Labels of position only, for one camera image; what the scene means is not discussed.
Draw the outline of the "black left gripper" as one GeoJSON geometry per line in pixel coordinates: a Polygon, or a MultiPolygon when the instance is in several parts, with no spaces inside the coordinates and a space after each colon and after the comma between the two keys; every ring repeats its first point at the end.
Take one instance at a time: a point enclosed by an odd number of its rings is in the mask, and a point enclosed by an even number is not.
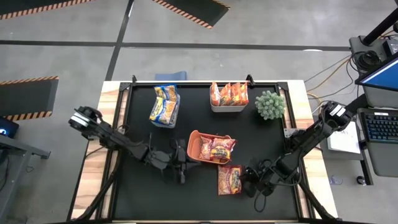
{"type": "Polygon", "coordinates": [[[170,166],[178,169],[178,177],[179,177],[179,183],[184,184],[185,183],[185,173],[186,170],[189,170],[195,166],[199,166],[200,163],[198,161],[187,161],[187,156],[186,152],[183,149],[177,149],[173,155],[172,159],[170,161],[170,166]]]}

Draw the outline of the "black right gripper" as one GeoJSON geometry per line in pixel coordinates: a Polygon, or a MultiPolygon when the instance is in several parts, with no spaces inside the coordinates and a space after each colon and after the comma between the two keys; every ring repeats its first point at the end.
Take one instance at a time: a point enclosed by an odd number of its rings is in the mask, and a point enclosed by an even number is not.
{"type": "Polygon", "coordinates": [[[271,183],[274,177],[274,166],[258,164],[255,169],[246,167],[243,180],[256,180],[254,183],[245,183],[244,192],[248,197],[254,197],[256,192],[273,192],[275,185],[271,183]]]}

